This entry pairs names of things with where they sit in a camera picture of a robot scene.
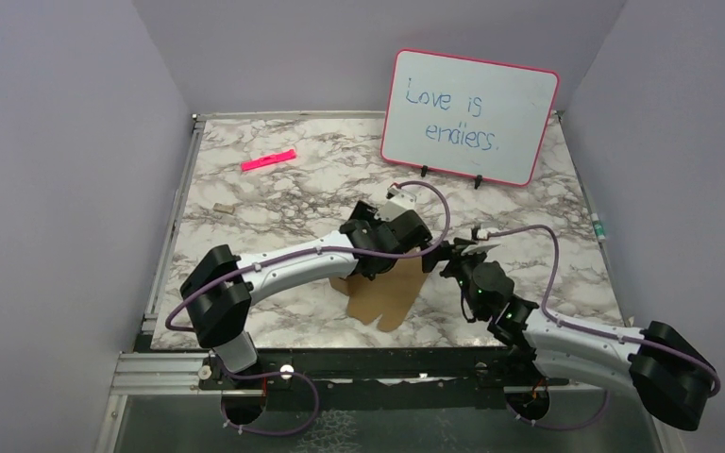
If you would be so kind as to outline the green white small bottle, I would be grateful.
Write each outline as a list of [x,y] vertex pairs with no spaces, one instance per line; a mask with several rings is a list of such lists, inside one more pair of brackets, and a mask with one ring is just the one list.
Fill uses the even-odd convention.
[[599,216],[595,212],[591,214],[591,223],[597,240],[603,243],[606,240],[605,230]]

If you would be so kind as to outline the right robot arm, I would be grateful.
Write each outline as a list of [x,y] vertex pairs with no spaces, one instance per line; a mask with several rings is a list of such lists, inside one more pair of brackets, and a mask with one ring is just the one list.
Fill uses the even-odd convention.
[[484,322],[502,344],[516,350],[506,362],[521,384],[560,378],[602,389],[635,393],[661,422],[685,431],[698,429],[714,390],[715,368],[674,327],[610,327],[553,313],[518,296],[500,264],[489,261],[489,246],[457,239],[424,256],[422,269],[444,267],[461,291],[469,322]]

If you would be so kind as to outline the brown cardboard box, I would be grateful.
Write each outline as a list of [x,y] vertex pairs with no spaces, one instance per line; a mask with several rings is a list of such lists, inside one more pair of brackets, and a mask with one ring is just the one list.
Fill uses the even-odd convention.
[[370,280],[362,275],[331,277],[330,287],[347,297],[346,314],[363,325],[392,332],[402,325],[428,278],[422,259],[398,260]]

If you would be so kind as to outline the pink marker pen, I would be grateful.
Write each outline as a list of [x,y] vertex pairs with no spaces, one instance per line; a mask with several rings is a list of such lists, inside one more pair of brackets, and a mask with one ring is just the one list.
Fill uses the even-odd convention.
[[289,160],[293,160],[297,157],[297,153],[294,148],[290,148],[287,151],[270,154],[257,159],[247,160],[241,163],[240,168],[245,172],[258,170],[267,166],[280,164]]

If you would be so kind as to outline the pink framed whiteboard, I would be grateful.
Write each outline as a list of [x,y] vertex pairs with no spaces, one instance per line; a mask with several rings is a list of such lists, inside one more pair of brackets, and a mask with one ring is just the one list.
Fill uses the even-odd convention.
[[550,70],[402,49],[380,155],[394,164],[524,187],[559,84]]

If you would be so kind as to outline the small tan cardboard scrap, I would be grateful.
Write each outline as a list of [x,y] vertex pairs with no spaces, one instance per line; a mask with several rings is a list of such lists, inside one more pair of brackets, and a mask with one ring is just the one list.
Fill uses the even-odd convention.
[[234,208],[232,206],[221,203],[215,203],[212,210],[222,214],[232,214],[234,212]]

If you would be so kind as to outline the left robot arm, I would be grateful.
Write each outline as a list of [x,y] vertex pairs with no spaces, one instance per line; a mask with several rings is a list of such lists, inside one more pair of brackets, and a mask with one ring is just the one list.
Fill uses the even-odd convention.
[[258,352],[245,329],[255,304],[325,278],[373,279],[398,260],[421,257],[437,246],[415,210],[381,220],[359,203],[337,230],[311,242],[244,256],[226,244],[215,246],[180,286],[182,307],[198,344],[223,362],[231,384],[243,388],[259,374]]

